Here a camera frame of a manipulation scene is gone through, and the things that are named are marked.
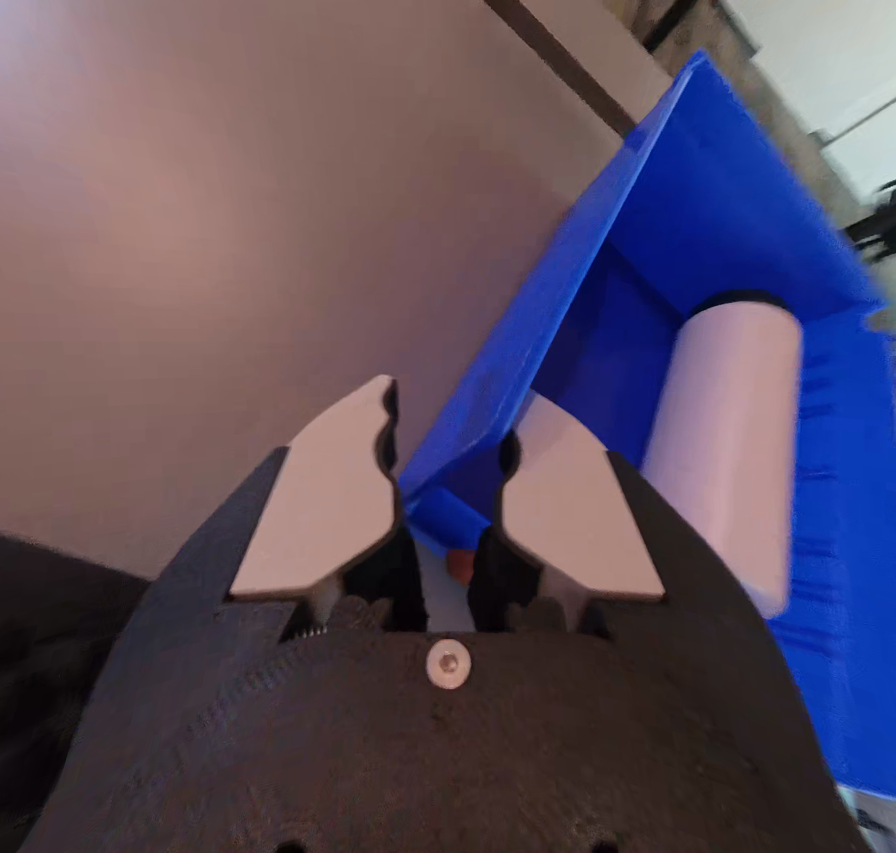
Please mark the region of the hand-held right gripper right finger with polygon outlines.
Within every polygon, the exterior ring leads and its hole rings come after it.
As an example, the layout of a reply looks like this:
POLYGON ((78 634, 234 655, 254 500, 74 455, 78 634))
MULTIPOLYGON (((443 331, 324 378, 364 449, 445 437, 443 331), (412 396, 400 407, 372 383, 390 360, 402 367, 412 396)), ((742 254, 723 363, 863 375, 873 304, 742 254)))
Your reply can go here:
POLYGON ((528 392, 501 445, 495 529, 536 572, 537 600, 570 631, 595 601, 656 604, 666 590, 599 438, 528 392))

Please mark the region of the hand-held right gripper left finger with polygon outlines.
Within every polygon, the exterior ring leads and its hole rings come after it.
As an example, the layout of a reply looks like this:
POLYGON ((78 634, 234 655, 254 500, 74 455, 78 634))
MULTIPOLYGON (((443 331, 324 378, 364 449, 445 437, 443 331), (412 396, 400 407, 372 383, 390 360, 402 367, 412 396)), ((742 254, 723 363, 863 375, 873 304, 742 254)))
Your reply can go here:
POLYGON ((397 381, 379 375, 293 437, 230 585, 232 601, 305 601, 314 623, 329 620, 345 573, 397 531, 397 422, 397 381))

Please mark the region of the white plastic bottle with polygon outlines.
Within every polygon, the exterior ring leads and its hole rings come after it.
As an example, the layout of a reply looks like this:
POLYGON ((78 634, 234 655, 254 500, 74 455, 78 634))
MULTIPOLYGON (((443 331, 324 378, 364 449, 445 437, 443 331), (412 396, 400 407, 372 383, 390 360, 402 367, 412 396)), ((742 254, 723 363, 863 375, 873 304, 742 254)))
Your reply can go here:
POLYGON ((790 603, 803 337, 764 304, 685 321, 641 467, 766 619, 790 603))

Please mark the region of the black bottle lid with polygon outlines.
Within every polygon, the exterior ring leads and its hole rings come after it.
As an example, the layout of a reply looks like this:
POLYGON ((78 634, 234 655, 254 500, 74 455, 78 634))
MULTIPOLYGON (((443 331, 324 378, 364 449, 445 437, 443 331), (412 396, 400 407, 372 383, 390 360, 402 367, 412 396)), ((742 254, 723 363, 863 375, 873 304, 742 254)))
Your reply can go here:
POLYGON ((790 306, 784 299, 781 299, 767 290, 758 288, 740 288, 725 290, 703 299, 689 312, 688 319, 694 318, 700 313, 712 308, 719 308, 737 303, 762 304, 778 308, 787 314, 792 314, 790 306))

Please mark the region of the blue plastic bin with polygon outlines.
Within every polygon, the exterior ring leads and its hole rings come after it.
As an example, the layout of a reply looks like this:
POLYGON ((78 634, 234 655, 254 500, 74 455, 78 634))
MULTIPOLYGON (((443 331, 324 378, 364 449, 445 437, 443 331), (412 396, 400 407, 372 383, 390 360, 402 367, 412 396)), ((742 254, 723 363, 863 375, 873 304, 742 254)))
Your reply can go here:
POLYGON ((866 321, 881 296, 703 54, 577 200, 402 472, 411 530, 476 546, 529 392, 643 466, 680 327, 745 290, 804 331, 794 590, 770 629, 835 779, 894 799, 894 377, 866 321))

